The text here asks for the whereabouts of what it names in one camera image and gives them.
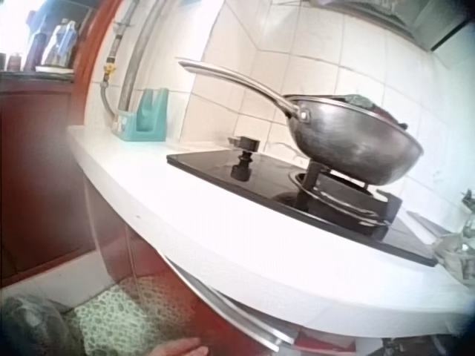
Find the stove knob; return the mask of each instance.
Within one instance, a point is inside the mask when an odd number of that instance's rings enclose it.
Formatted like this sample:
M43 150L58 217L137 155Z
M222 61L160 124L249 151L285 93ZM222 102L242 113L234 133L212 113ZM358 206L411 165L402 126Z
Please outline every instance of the stove knob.
M256 139L250 139L249 137L242 136L239 140L238 147L242 148L244 151L257 152L260 143L261 142Z

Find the wok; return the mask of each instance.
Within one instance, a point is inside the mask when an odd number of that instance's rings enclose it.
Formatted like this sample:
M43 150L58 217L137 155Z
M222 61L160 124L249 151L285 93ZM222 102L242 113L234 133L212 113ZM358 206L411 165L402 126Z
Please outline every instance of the wok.
M284 112L297 147L310 159L370 185L404 176L423 154L422 146L397 122L328 96L276 93L232 70L180 59L188 72L242 85Z

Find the finger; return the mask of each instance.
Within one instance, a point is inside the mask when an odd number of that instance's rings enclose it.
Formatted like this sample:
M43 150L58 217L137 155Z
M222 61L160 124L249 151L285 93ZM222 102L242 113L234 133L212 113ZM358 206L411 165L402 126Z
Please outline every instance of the finger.
M179 339L175 341L170 341L169 343L164 343L163 345L158 346L151 353L151 356L181 355L187 351L196 349L199 345L200 345L200 339L197 337L193 337L190 339Z
M207 356L208 351L209 350L206 346L201 346L201 347L198 347L197 349L189 352L188 354L186 354L184 356Z

